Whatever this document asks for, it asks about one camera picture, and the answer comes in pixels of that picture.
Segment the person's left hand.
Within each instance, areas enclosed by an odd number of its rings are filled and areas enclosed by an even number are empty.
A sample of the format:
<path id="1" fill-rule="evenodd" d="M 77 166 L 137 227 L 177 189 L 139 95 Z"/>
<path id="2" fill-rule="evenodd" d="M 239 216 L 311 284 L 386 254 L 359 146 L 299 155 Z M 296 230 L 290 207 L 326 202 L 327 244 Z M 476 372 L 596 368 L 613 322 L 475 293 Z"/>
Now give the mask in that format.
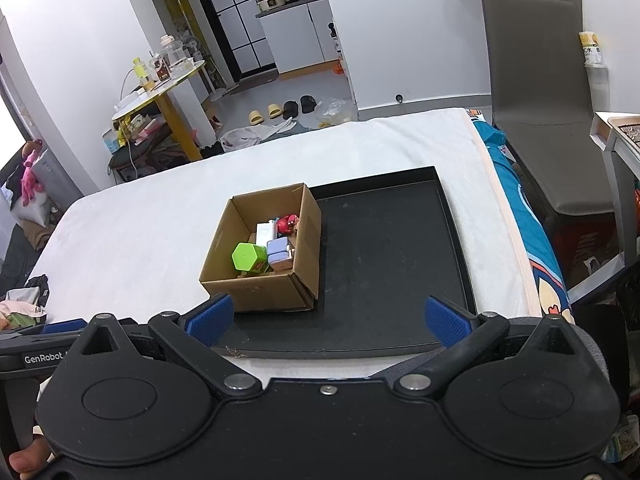
<path id="1" fill-rule="evenodd" d="M 32 478 L 47 466 L 51 456 L 52 452 L 47 440 L 40 434 L 35 434 L 27 448 L 10 455 L 9 464 L 18 476 L 25 480 Z"/>

